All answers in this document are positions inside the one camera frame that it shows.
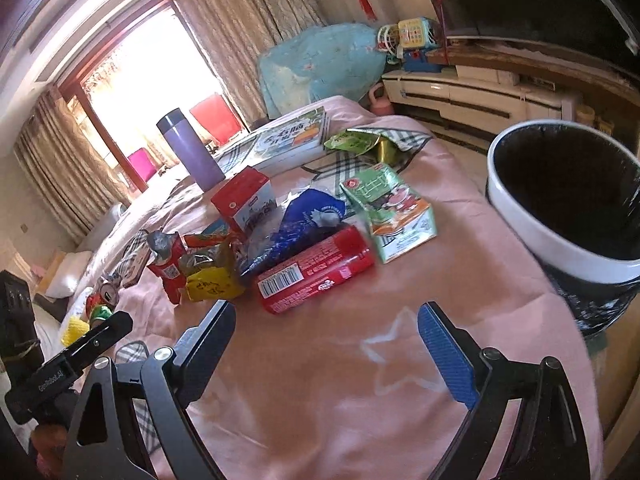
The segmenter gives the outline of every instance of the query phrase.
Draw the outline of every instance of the white pillow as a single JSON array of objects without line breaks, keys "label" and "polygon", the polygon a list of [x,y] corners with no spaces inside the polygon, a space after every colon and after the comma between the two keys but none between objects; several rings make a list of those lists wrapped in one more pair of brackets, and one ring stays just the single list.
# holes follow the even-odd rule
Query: white pillow
[{"label": "white pillow", "polygon": [[91,251],[67,254],[44,295],[55,300],[72,296],[92,255]]}]

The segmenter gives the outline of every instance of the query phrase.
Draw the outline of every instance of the black bottle cap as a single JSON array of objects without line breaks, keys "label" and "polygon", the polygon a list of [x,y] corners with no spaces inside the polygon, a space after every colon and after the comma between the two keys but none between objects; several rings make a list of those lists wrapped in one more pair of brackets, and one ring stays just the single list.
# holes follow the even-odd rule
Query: black bottle cap
[{"label": "black bottle cap", "polygon": [[176,108],[175,110],[171,110],[167,115],[160,119],[156,123],[156,126],[158,127],[158,130],[160,130],[160,133],[164,135],[176,124],[183,120],[185,120],[184,114],[180,111],[180,108]]}]

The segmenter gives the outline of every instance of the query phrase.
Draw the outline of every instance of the blue gripper pad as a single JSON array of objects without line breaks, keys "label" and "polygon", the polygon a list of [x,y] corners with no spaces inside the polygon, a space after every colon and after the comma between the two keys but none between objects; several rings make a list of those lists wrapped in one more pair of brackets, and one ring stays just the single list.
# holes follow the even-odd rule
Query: blue gripper pad
[{"label": "blue gripper pad", "polygon": [[426,303],[418,311],[418,332],[453,398],[472,410],[480,396],[471,362]]}]

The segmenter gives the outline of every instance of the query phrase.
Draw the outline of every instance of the black tv screen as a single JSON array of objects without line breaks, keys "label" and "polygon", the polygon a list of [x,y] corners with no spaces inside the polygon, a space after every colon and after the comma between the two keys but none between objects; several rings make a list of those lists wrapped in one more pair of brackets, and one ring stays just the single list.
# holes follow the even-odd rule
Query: black tv screen
[{"label": "black tv screen", "polygon": [[640,76],[640,0],[443,0],[448,37],[550,43]]}]

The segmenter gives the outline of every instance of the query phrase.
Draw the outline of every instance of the white star pattern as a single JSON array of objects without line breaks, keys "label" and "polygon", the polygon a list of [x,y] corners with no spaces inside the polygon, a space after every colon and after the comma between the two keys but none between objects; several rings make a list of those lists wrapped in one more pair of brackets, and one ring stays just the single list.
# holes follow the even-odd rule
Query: white star pattern
[{"label": "white star pattern", "polygon": [[433,359],[418,334],[417,313],[404,307],[387,333],[360,343],[367,357],[378,364],[375,393],[384,396],[405,384],[417,384],[434,392],[446,392]]}]

